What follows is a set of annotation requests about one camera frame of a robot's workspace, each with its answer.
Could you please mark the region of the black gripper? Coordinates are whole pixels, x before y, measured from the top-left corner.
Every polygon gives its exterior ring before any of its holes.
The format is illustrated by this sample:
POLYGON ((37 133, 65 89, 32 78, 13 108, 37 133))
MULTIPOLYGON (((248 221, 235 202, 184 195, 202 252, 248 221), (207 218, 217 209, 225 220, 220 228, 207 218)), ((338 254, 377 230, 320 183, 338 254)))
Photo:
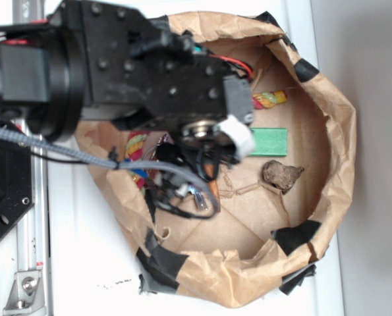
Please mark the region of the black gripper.
POLYGON ((167 131, 186 147, 226 157, 253 152, 248 80, 191 34, 96 1, 63 1, 49 25, 65 46, 81 120, 167 131))

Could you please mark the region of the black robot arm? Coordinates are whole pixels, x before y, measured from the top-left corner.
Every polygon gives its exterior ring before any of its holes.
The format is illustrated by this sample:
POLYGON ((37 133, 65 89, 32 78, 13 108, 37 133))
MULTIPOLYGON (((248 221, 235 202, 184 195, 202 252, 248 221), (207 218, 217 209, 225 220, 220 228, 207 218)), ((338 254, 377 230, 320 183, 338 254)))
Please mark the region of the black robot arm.
POLYGON ((89 120, 166 131, 232 161, 255 148, 247 79, 190 34, 95 1, 63 1, 46 22, 0 26, 0 120, 12 119, 50 142, 89 120))

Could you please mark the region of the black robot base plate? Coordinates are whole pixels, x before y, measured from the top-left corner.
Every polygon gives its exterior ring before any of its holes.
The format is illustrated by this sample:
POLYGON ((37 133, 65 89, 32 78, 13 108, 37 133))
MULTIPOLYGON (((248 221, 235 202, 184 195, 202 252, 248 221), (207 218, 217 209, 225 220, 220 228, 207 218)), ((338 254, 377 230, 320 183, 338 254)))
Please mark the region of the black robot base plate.
POLYGON ((33 204, 30 148, 0 140, 0 241, 33 204))

